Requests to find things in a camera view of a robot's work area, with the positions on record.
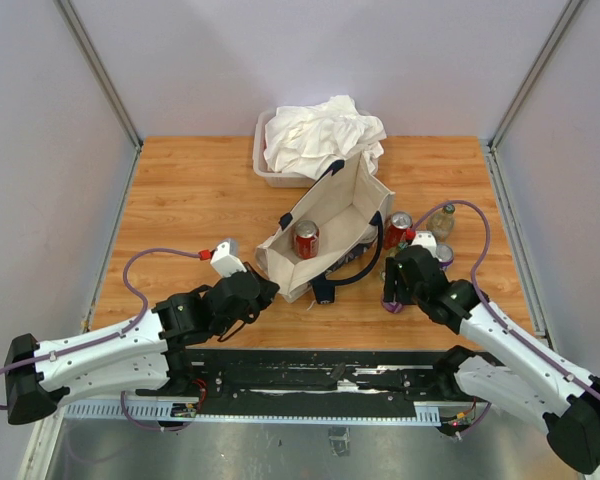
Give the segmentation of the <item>purple soda can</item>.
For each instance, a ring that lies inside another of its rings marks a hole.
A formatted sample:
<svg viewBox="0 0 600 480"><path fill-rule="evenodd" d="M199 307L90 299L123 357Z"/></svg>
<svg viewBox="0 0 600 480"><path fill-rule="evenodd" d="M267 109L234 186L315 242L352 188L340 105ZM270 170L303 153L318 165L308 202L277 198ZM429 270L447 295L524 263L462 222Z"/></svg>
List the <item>purple soda can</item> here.
<svg viewBox="0 0 600 480"><path fill-rule="evenodd" d="M397 302L397 301L382 300L381 304L382 304L383 308L391 314L399 314L405 308L404 304Z"/></svg>
<svg viewBox="0 0 600 480"><path fill-rule="evenodd" d="M453 264L455 255L450 245L446 243L439 243L436 246L435 257L439 262L440 268L443 271L446 271Z"/></svg>

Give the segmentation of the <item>red soda can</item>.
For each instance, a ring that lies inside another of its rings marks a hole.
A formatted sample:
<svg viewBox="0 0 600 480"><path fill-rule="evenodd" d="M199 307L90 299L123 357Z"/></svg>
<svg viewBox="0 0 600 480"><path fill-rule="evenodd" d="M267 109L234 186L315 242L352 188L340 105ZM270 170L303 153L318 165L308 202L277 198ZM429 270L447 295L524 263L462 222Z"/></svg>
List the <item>red soda can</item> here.
<svg viewBox="0 0 600 480"><path fill-rule="evenodd" d="M400 243L408 243L414 236L411 215L404 211L393 212L385 222L383 248L389 250Z"/></svg>
<svg viewBox="0 0 600 480"><path fill-rule="evenodd" d="M301 260L315 258L319 252L319 228L311 220L301 220L294 225L292 244Z"/></svg>

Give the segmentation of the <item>clear glass bottle green cap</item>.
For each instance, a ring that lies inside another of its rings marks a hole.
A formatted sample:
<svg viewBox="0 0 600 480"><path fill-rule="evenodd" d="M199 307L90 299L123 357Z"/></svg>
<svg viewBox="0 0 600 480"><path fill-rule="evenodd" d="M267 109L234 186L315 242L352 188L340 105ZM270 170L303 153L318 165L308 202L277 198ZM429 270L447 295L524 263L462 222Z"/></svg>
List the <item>clear glass bottle green cap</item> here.
<svg viewBox="0 0 600 480"><path fill-rule="evenodd" d="M433 213L427 220L426 229L437 242L445 242L455 225L455 206L451 203Z"/></svg>

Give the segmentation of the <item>cream canvas tote bag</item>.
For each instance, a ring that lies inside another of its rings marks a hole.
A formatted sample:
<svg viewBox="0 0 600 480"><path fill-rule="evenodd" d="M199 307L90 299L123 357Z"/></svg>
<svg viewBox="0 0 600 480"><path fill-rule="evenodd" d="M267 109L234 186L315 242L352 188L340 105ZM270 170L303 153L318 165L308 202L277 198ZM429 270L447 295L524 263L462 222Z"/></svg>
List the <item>cream canvas tote bag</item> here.
<svg viewBox="0 0 600 480"><path fill-rule="evenodd" d="M292 303L312 290L319 303L335 300L335 288L356 283L377 264L384 241L384 224L395 193L370 173L361 156L333 162L293 208L280 217L278 229L255 251L257 265L279 285L279 294ZM294 227L300 221L318 227L318 252L302 259L293 251ZM361 245L376 244L367 265L348 278L327 275L351 261Z"/></svg>

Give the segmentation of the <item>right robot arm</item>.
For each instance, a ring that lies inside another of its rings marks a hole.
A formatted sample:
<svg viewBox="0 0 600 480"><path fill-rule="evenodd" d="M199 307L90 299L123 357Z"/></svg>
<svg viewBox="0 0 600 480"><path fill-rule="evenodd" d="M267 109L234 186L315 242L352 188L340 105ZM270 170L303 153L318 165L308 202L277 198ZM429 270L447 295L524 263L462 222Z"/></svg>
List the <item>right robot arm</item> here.
<svg viewBox="0 0 600 480"><path fill-rule="evenodd" d="M447 278L429 249L412 245L385 262L385 301L416 305L427 317L480 345L500 361L453 348L433 375L446 400L465 393L535 425L575 471L600 467L600 376L566 360L526 332L478 287Z"/></svg>

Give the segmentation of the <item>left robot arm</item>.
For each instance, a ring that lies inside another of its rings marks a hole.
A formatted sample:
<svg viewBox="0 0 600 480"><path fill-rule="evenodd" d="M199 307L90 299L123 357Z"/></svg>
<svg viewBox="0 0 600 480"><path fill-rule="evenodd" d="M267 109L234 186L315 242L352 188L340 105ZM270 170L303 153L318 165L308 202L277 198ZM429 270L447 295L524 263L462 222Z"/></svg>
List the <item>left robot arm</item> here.
<svg viewBox="0 0 600 480"><path fill-rule="evenodd" d="M20 335L5 359L7 421L33 423L61 406L122 391L183 395L194 383L186 348L253 323L278 290L256 272L237 272L174 294L139 321L53 341Z"/></svg>

